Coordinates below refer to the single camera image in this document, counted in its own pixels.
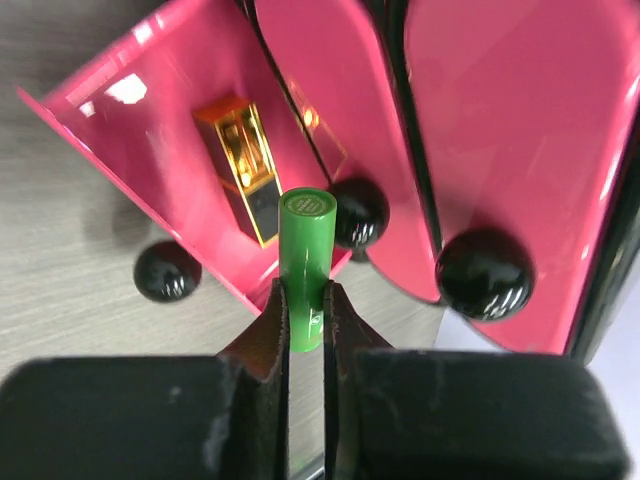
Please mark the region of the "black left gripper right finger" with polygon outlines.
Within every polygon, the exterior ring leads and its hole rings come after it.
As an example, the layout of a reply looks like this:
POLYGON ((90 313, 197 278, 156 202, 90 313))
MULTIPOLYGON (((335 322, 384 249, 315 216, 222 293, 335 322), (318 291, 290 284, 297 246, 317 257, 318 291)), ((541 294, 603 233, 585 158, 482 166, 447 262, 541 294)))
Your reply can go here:
POLYGON ((324 292, 329 479, 623 479, 595 377, 569 358, 396 349, 324 292))

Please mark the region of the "black drawer organizer box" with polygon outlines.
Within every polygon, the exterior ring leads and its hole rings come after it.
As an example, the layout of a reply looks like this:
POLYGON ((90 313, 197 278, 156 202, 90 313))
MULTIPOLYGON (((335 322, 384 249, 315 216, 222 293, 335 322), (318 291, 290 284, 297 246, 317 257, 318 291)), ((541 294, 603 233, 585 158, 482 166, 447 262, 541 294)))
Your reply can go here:
MULTIPOLYGON (((302 123, 291 91, 267 47, 258 25, 255 2, 243 1, 240 7, 254 27, 286 99, 296 112, 303 133, 310 141, 339 200, 337 242, 353 258, 371 263, 368 249, 381 238, 390 219, 387 199, 378 186, 366 177, 356 176, 341 181, 331 179, 308 128, 302 123)), ((439 301, 431 304, 449 306, 463 315, 481 335, 501 347, 482 333, 481 326, 518 314, 530 300, 535 274, 529 254, 516 238, 491 226, 472 228, 450 239, 443 237, 411 87, 411 74, 405 58, 405 20, 408 6, 413 1, 360 2, 372 15, 387 51, 398 109, 414 162, 415 178, 425 200, 425 214, 435 254, 434 276, 440 294, 439 301)), ((561 354, 587 361, 598 348, 611 318, 612 303, 618 298, 627 271, 638 254, 638 208, 639 101, 598 253, 583 291, 568 344, 561 354)))

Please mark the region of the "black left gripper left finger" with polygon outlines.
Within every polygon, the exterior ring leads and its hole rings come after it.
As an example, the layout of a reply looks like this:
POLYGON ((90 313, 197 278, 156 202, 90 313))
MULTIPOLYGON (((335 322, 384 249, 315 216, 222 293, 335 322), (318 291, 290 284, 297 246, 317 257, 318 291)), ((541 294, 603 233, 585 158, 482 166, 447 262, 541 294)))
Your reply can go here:
POLYGON ((5 479, 284 479, 289 318, 264 311, 213 356, 37 358, 1 385, 5 479))

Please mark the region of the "green tube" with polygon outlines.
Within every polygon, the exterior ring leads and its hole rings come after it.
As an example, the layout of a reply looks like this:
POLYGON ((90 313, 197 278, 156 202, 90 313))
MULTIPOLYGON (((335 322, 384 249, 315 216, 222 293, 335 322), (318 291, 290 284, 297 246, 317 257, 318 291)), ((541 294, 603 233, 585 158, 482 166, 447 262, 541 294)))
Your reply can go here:
POLYGON ((329 281, 337 202, 325 190, 296 188, 279 201, 279 277, 284 286, 295 353, 323 341, 324 289, 329 281))

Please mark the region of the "pink top drawer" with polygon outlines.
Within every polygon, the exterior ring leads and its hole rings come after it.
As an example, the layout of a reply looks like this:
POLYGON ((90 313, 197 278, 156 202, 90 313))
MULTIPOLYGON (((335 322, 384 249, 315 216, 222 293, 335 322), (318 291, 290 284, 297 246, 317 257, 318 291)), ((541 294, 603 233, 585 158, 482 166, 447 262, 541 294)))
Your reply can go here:
POLYGON ((639 101, 635 1, 413 1, 404 48, 442 235, 491 226, 534 270, 503 348, 564 352, 639 101))

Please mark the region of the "gold lipstick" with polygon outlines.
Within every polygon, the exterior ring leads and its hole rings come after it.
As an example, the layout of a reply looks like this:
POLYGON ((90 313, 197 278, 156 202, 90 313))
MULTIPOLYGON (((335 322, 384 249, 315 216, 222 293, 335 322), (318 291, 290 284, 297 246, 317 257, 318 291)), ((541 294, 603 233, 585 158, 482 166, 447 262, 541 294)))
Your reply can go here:
POLYGON ((256 104, 231 94, 192 116, 240 231, 266 248, 283 190, 256 104))

